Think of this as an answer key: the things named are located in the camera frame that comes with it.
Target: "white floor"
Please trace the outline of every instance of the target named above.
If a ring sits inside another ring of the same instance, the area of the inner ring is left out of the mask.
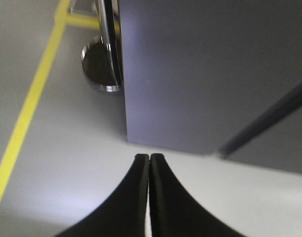
[[[0,1],[0,160],[56,4],[21,0],[9,10]],[[0,205],[0,237],[53,236],[82,219],[115,189],[137,153],[165,154],[193,197],[241,233],[302,237],[302,175],[129,144],[123,94],[94,91],[81,71],[81,49],[97,34],[76,27],[64,34]],[[12,39],[20,38],[27,45],[18,49]]]

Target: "yellow floor line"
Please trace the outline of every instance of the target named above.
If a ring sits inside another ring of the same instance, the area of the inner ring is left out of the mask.
[[[93,16],[68,13],[66,16],[66,23],[72,26],[99,30],[98,18]]]
[[[45,52],[30,86],[26,100],[13,129],[12,135],[0,163],[0,202],[7,187],[14,165],[20,153],[29,125],[43,92],[49,71],[51,70],[65,26],[70,0],[61,0],[55,14],[55,24]]]

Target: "black rubber pad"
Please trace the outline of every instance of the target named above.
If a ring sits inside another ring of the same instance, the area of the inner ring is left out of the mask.
[[[243,237],[187,192],[162,154],[151,156],[149,182],[153,237]]]
[[[56,237],[144,237],[149,156],[137,154],[126,176],[90,215]]]

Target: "gray floor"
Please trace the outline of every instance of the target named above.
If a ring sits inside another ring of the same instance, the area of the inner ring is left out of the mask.
[[[0,1],[0,159],[56,4],[18,1],[9,9]],[[64,34],[0,205],[0,237],[56,234],[108,197],[136,153],[154,152],[166,155],[200,204],[247,236],[302,237],[302,175],[129,144],[123,94],[92,90],[80,69],[81,48],[96,34],[75,27]]]

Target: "black rod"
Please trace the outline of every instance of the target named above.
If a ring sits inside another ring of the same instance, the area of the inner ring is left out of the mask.
[[[302,82],[218,150],[222,158],[235,152],[302,106]]]

